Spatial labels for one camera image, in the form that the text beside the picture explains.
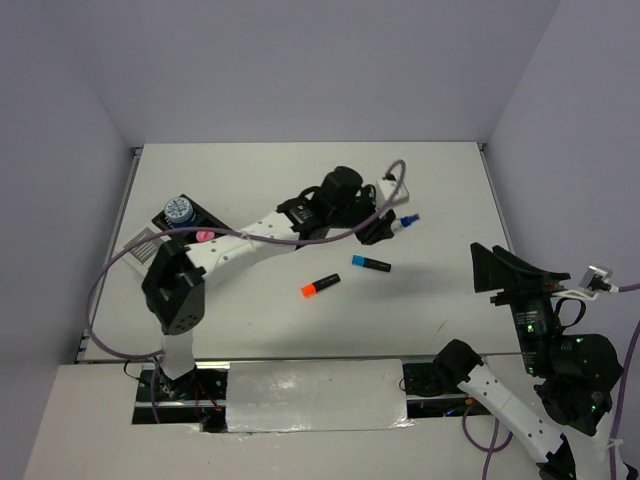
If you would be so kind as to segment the clear glue bottle blue cap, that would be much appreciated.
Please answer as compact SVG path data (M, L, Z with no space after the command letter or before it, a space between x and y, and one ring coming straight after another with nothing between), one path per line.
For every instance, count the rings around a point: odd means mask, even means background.
M398 234L399 232L405 230L406 228L408 228L409 226L411 226L412 224L417 222L419 219L420 219L420 215L419 214L408 215L408 216L403 216L403 217L400 217L400 218L396 218L391 223L391 231L394 234Z

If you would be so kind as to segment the blue highlighter marker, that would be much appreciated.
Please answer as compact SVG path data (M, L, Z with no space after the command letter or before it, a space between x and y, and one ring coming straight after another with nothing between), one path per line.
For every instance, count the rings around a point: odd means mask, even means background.
M390 263L360 256L360 255L353 255L351 258L351 264L361 268L371 269L371 270L385 272L385 273L389 273L392 269L392 265Z

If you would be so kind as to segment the orange highlighter marker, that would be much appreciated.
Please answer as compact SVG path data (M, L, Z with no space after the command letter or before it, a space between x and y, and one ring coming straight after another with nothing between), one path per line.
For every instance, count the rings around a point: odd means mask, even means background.
M304 298L309 298L340 282L341 277L339 274L333 273L302 287L300 291Z

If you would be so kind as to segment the pink capped crayon tube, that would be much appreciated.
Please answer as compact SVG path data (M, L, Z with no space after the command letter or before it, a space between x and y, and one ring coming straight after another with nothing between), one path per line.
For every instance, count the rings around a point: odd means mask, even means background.
M195 239L198 243L205 243L216 238L216 234L211 231L198 231L195 234Z

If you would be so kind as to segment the blue slime jar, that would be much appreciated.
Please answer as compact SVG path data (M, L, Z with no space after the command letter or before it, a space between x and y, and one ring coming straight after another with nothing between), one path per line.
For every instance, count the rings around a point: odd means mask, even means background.
M169 200L163 209L164 217L171 228L188 227L195 218L195 210L191 201L178 196Z

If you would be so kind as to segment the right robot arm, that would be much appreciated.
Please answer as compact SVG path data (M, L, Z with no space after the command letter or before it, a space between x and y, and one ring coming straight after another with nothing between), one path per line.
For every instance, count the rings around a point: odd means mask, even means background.
M508 250L470 246L474 289L508 306L525 371L545 413L536 414L511 392L467 343L454 339L434 359L436 383L476 399L527 450L543 479L636 479L620 455L621 405L612 392L626 385L628 362L600 334L567 334L562 305L586 304L617 293L610 269L591 265L575 288L569 274L537 268Z

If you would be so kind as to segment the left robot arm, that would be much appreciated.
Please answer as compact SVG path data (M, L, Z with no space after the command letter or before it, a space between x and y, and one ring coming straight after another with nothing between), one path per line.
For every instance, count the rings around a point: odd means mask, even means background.
M339 166L320 185L284 201L238 233L219 234L204 243L164 243L142 282L146 305L162 332L160 387L175 399L195 389L193 330L205 316L207 288L261 261L325 243L332 229L355 235L363 245L390 239L393 207L407 200L404 183L392 173L366 184L355 170Z

